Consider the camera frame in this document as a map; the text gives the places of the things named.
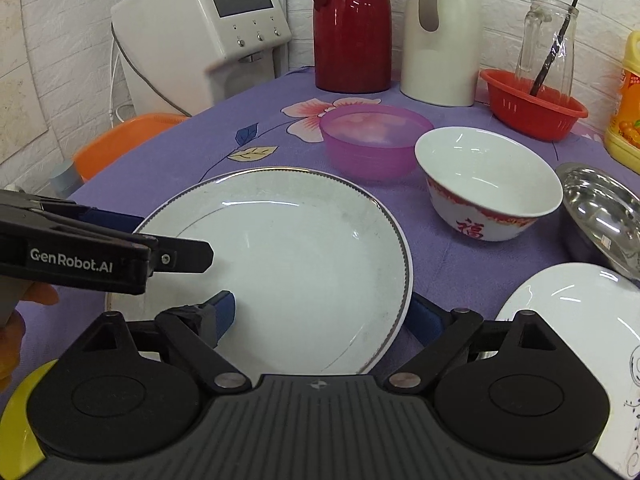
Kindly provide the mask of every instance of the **white thermos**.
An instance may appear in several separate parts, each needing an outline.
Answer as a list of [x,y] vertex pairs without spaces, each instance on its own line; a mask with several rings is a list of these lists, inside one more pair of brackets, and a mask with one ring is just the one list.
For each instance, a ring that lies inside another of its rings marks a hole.
[[441,106],[471,106],[480,69],[480,0],[407,0],[400,89]]

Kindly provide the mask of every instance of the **translucent pink container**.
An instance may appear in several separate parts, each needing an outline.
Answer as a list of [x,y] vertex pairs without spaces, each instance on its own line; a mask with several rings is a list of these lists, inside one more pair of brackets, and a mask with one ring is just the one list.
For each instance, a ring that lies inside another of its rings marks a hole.
[[349,105],[320,118],[320,131],[331,164],[341,173],[364,180],[389,180],[417,165],[414,146],[433,130],[422,115],[384,105]]

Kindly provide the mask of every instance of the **red thermos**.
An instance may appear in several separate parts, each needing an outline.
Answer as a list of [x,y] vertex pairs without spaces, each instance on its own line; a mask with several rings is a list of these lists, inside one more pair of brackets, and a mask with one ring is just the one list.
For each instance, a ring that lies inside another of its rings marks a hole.
[[366,94],[391,85],[389,0],[313,0],[316,86]]

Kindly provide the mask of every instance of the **orange stool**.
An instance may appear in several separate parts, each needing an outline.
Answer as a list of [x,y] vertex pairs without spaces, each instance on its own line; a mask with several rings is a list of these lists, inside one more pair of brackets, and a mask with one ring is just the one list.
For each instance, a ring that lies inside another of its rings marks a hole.
[[175,114],[145,114],[129,119],[78,151],[73,156],[76,170],[86,182],[125,153],[185,120],[187,117]]

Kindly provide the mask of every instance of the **glass jar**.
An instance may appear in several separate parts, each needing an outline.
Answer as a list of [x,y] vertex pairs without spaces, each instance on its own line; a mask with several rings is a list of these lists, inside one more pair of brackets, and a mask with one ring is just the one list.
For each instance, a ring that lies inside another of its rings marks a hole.
[[540,71],[548,65],[537,96],[566,106],[574,81],[575,22],[578,10],[560,0],[531,0],[524,19],[522,49],[516,67],[516,87],[529,94]]

